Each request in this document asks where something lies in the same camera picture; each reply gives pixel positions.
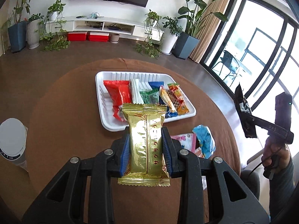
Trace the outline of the right human hand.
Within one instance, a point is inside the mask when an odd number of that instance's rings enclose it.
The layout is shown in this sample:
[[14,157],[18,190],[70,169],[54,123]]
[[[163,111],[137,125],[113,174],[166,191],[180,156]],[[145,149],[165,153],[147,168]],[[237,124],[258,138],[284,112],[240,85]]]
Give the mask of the right human hand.
[[286,144],[281,145],[275,141],[275,139],[269,136],[266,140],[266,144],[261,158],[262,165],[268,167],[272,164],[271,157],[279,156],[280,160],[278,163],[278,169],[285,169],[290,162],[290,151]]

